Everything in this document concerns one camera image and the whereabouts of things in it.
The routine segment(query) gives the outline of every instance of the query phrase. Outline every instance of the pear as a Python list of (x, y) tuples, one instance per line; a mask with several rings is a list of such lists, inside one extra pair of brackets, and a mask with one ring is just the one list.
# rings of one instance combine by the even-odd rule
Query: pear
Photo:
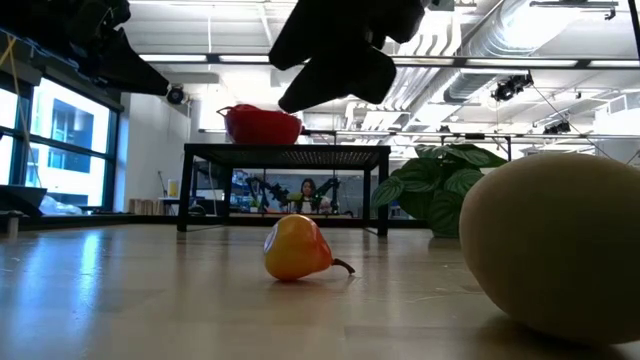
[(334, 259), (318, 225), (302, 215), (289, 215), (274, 225), (264, 244), (264, 265), (271, 276), (281, 281), (294, 281), (328, 269), (342, 266), (355, 270), (340, 259)]

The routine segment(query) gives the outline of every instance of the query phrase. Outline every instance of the woman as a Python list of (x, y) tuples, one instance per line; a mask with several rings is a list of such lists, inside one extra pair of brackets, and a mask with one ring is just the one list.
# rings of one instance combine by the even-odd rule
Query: woman
[(313, 196), (316, 193), (316, 183), (311, 178), (304, 179), (302, 185), (300, 185), (300, 193), (302, 198), (296, 202), (296, 212), (298, 214), (315, 214), (320, 210), (320, 213), (326, 214), (331, 210), (331, 202), (326, 196), (322, 197), (320, 201), (320, 208), (315, 208)]

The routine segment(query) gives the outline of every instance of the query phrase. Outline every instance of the desk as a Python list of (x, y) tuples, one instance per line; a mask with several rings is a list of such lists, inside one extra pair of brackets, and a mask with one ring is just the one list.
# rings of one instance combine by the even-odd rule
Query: desk
[[(178, 211), (178, 231), (187, 231), (190, 223), (189, 198), (194, 176), (194, 159), (211, 161), (224, 169), (227, 178), (224, 197), (223, 222), (229, 218), (231, 201), (231, 177), (233, 169), (304, 169), (304, 170), (361, 170), (364, 171), (363, 216), (353, 219), (363, 228), (371, 221), (371, 171), (378, 168), (378, 182), (389, 177), (389, 146), (348, 145), (234, 145), (234, 144), (185, 144)], [(378, 209), (378, 235), (388, 232), (388, 206)], [(339, 227), (344, 219), (328, 219), (327, 226)]]

